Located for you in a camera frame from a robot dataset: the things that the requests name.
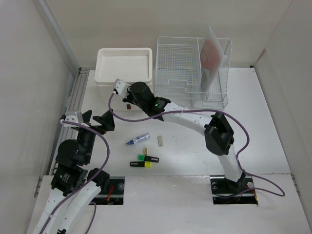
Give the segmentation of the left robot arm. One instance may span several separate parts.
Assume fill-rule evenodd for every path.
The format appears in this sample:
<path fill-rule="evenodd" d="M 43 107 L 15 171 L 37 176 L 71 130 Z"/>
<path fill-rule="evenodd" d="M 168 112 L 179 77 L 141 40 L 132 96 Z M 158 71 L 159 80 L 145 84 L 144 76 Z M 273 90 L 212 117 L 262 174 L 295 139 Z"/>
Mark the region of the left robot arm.
<path fill-rule="evenodd" d="M 96 136 L 103 138 L 107 131 L 115 129 L 112 112 L 101 116 L 93 116 L 91 110 L 67 112 L 60 122 L 75 129 L 78 135 L 58 147 L 58 167 L 45 208 L 33 230 L 35 234 L 70 234 L 87 206 L 95 205 L 94 198 L 107 191 L 110 200 L 114 188 L 110 175 L 102 168 L 90 171 L 83 168 L 91 161 Z"/>

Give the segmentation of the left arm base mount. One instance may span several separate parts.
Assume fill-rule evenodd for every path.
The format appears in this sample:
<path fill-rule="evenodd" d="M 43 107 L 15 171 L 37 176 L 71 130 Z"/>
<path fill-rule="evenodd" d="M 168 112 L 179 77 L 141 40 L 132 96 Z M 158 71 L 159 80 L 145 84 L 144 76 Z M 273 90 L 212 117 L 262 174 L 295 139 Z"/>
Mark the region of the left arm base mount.
<path fill-rule="evenodd" d="M 105 191 L 101 191 L 92 201 L 97 205 L 123 205 L 125 177 L 110 177 Z"/>

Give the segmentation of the booklet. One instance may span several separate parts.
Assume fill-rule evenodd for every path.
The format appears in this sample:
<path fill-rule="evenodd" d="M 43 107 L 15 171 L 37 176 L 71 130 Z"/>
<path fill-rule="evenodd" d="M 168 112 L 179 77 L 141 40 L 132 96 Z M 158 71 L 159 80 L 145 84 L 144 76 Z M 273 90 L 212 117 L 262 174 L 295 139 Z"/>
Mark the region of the booklet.
<path fill-rule="evenodd" d="M 227 56 L 218 42 L 212 28 L 209 27 L 200 52 L 201 91 L 207 93 L 217 77 L 218 71 Z"/>

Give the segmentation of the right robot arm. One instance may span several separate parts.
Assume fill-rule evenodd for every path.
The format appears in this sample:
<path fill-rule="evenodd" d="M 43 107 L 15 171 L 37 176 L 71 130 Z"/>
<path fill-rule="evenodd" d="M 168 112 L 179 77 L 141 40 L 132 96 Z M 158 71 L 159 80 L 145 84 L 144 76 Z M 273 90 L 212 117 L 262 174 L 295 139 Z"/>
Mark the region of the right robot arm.
<path fill-rule="evenodd" d="M 115 89 L 123 102 L 137 106 L 149 117 L 163 114 L 156 119 L 179 124 L 203 135 L 206 148 L 218 157 L 223 167 L 227 189 L 237 192 L 243 187 L 245 174 L 236 160 L 234 131 L 223 113 L 212 116 L 191 113 L 166 98 L 154 96 L 144 82 L 117 81 Z"/>

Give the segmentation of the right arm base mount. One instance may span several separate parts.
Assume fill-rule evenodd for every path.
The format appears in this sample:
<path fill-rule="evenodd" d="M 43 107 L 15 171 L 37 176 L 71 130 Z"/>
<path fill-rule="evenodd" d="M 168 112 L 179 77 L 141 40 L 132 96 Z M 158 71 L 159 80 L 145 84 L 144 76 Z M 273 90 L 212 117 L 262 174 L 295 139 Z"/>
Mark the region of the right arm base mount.
<path fill-rule="evenodd" d="M 251 176 L 238 183 L 224 176 L 212 176 L 210 182 L 214 205 L 258 204 L 255 190 L 249 190 L 254 187 Z"/>

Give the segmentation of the white drawer organizer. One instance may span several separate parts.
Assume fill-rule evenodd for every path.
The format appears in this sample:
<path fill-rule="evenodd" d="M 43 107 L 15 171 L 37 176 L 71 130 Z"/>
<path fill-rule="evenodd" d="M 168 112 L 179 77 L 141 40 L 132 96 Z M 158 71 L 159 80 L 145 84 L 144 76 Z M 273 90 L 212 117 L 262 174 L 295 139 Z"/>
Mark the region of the white drawer organizer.
<path fill-rule="evenodd" d="M 150 48 L 102 48 L 97 53 L 95 83 L 100 102 L 108 105 L 116 79 L 128 84 L 153 85 L 153 52 Z"/>

